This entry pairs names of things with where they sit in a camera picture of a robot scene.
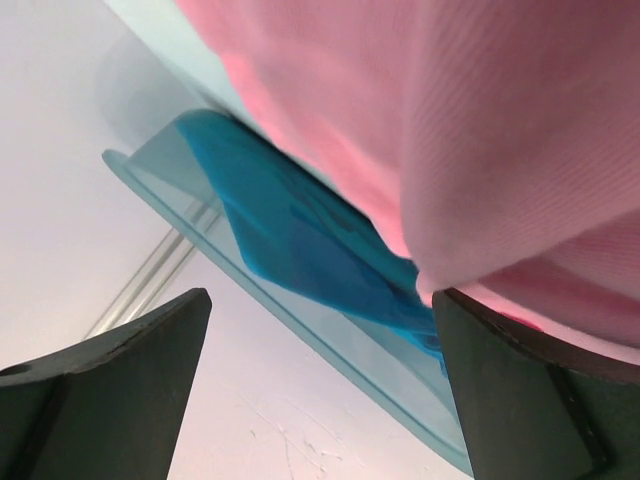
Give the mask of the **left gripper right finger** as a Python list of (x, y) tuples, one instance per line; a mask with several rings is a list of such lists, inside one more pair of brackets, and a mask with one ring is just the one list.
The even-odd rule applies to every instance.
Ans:
[(638, 478), (638, 366), (456, 290), (436, 293), (433, 311), (475, 478)]

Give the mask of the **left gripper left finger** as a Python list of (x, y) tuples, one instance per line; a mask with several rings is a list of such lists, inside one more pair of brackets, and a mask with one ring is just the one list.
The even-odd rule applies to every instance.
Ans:
[(210, 313), (207, 291), (191, 289), (2, 370), (2, 478), (167, 478)]

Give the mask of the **pink t shirt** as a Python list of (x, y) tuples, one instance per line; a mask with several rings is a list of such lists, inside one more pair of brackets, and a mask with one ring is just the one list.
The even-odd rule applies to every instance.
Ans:
[(183, 1), (256, 123), (418, 267), (639, 360), (635, 1)]

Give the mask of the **translucent blue plastic bin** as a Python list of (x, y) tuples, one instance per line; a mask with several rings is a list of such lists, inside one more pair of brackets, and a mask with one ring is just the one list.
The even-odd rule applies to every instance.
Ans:
[(221, 200), (176, 127), (191, 112), (132, 154), (106, 151), (104, 163), (316, 353), (445, 461), (469, 472), (444, 360), (424, 354), (388, 327), (286, 290), (245, 265)]

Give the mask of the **crumpled blue t shirt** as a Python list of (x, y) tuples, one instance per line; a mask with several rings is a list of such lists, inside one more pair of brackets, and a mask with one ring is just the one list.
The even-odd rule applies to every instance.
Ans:
[(392, 253), (365, 215), (233, 118), (200, 110), (176, 127), (251, 272), (444, 360), (432, 311), (415, 289), (415, 265)]

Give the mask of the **left aluminium corner post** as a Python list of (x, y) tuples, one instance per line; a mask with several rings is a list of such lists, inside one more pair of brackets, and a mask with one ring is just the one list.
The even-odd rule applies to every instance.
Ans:
[(179, 230), (172, 228), (88, 330), (84, 340), (120, 327), (152, 310), (196, 252), (196, 246)]

